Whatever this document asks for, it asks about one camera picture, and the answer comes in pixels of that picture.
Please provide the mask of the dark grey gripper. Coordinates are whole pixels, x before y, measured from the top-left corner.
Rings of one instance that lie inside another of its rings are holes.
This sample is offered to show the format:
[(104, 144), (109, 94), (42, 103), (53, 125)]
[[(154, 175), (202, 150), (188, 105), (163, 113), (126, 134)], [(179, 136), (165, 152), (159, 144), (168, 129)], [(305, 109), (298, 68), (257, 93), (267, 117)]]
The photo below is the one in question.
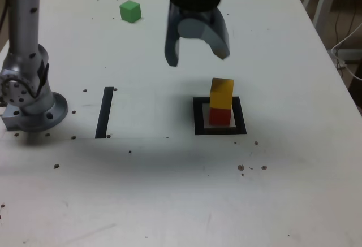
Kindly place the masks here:
[(229, 34), (218, 8), (210, 11), (190, 11), (169, 4), (165, 58), (176, 67), (179, 60), (179, 38), (199, 39), (206, 42), (213, 54), (224, 60), (230, 55)]

